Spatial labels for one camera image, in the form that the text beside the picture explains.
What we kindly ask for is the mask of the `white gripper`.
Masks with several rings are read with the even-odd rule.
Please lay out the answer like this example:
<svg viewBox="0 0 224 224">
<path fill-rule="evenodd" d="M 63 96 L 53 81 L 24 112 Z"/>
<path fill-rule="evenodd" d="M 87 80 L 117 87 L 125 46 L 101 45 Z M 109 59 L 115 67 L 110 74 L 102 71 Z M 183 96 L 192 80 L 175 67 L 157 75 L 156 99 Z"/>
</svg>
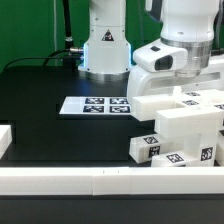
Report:
<svg viewBox="0 0 224 224">
<path fill-rule="evenodd" d="M 224 49 L 212 50 L 212 42 L 179 42 L 160 38 L 133 53 L 127 99 L 183 91 L 224 90 Z"/>
</svg>

